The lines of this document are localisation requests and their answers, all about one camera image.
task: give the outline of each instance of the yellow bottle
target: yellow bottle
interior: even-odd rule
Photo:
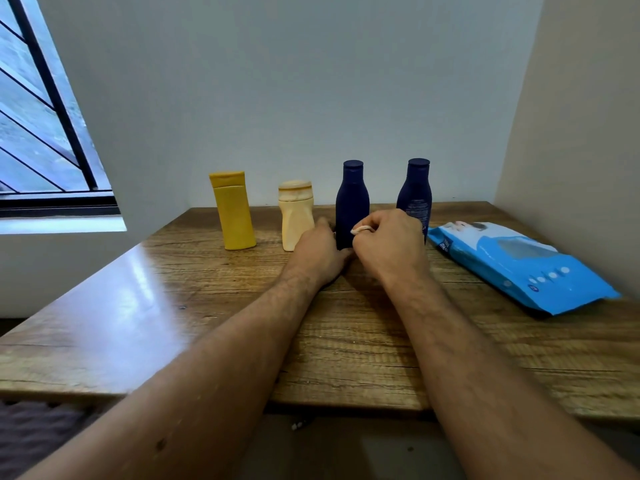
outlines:
[[[293,251],[304,231],[314,224],[314,191],[308,180],[289,180],[278,186],[278,204],[282,210],[282,247]]]
[[[244,186],[244,171],[221,171],[209,174],[216,195],[225,249],[238,250],[255,246]]]

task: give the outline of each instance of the white wall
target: white wall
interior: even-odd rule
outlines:
[[[341,162],[359,158],[384,202],[427,157],[436,200],[491,200],[542,3],[39,1],[129,231],[0,236],[0,316],[213,205],[211,171],[246,170],[252,205],[299,177],[331,203]]]
[[[640,0],[546,0],[495,202],[640,298]]]

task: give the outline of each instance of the wood grain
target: wood grain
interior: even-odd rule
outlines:
[[[316,217],[333,217],[317,207]],[[190,209],[0,338],[0,396],[121,397],[251,302],[288,259],[280,211],[252,209],[258,245],[223,248],[216,209]],[[486,202],[434,204],[432,224],[489,221],[546,242]],[[640,419],[640,307],[601,301],[560,317],[517,305],[432,245],[435,277],[572,414]],[[356,260],[315,298],[271,396],[278,406],[424,411],[420,370],[386,294]]]

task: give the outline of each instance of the window sill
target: window sill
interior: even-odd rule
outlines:
[[[127,227],[121,216],[7,217],[0,219],[0,235],[125,232],[126,230]]]

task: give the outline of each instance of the wet wipes package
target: wet wipes package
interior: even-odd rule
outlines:
[[[523,305],[557,315],[619,293],[578,259],[489,222],[450,222],[428,236],[453,260]]]

